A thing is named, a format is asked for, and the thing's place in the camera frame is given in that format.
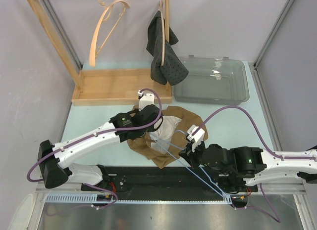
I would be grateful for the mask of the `tan cloth garment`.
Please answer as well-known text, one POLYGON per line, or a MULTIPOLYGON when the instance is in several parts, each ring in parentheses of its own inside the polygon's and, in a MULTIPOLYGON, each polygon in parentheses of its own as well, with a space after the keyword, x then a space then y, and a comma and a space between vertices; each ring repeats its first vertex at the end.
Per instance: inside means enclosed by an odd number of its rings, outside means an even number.
POLYGON ((203 123, 199 115, 179 106, 168 106, 162 114, 163 123, 158 130, 127 141, 130 149, 152 160, 160 169, 179 158, 179 152, 187 145, 185 134, 191 126, 203 123))

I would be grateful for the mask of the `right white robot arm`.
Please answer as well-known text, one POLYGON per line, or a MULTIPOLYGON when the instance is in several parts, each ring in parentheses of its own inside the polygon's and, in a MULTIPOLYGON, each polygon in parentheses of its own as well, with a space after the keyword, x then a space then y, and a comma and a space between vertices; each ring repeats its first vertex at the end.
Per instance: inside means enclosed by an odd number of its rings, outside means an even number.
POLYGON ((237 147, 225 149, 217 144, 197 147, 188 144, 179 152, 195 170, 203 168, 227 191, 241 191, 260 183, 305 180, 308 184, 317 182, 317 151, 276 152, 270 154, 258 147, 237 147))

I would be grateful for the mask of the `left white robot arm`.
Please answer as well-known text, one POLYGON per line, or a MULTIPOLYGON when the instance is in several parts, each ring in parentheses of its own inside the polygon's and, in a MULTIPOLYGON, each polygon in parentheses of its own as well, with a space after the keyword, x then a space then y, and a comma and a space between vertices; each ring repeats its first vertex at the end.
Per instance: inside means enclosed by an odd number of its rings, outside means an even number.
POLYGON ((38 161, 45 187, 52 189, 75 182, 93 185, 98 190, 106 189, 109 177, 103 166, 77 165, 76 161, 103 146, 141 138, 158 129, 162 121, 162 110, 150 104, 142 109, 118 113, 97 129, 69 141, 41 142, 38 161))

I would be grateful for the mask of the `blue wire hanger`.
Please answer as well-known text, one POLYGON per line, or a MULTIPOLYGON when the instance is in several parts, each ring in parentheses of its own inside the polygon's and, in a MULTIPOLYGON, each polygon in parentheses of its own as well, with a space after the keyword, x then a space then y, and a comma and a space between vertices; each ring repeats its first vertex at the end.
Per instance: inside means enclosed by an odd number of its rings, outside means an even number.
POLYGON ((200 181, 202 181, 207 187, 209 187, 211 190, 213 190, 216 194, 222 197, 223 201, 231 205, 232 200, 230 194, 226 193, 212 178, 211 176, 204 170, 202 165, 198 165, 197 171, 195 168, 191 165, 189 167, 188 164, 185 164, 180 160, 180 158, 176 158, 174 154, 172 154, 167 147, 165 147, 162 142, 165 144, 168 144, 169 146, 176 147, 179 150, 184 150, 184 148, 181 148, 175 144, 172 144, 170 141, 167 141, 165 139, 162 139, 158 137, 155 134, 150 133, 150 137, 153 138, 153 141, 160 146, 163 150, 165 150, 170 156, 172 156, 176 161, 178 161, 182 166, 184 166, 191 174, 193 174, 196 178, 198 178, 200 181))

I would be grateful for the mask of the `dark grey dotted skirt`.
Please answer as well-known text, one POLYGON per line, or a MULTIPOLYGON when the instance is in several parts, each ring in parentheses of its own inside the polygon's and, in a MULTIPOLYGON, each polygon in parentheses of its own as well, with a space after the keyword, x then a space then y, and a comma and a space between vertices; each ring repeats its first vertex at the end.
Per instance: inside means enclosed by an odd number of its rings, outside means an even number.
POLYGON ((158 11, 148 26, 148 42, 146 50, 153 57, 151 62, 151 79, 161 85, 175 86, 189 74, 188 69, 180 61, 172 46, 178 38, 169 30, 169 40, 163 39, 161 12, 158 11))

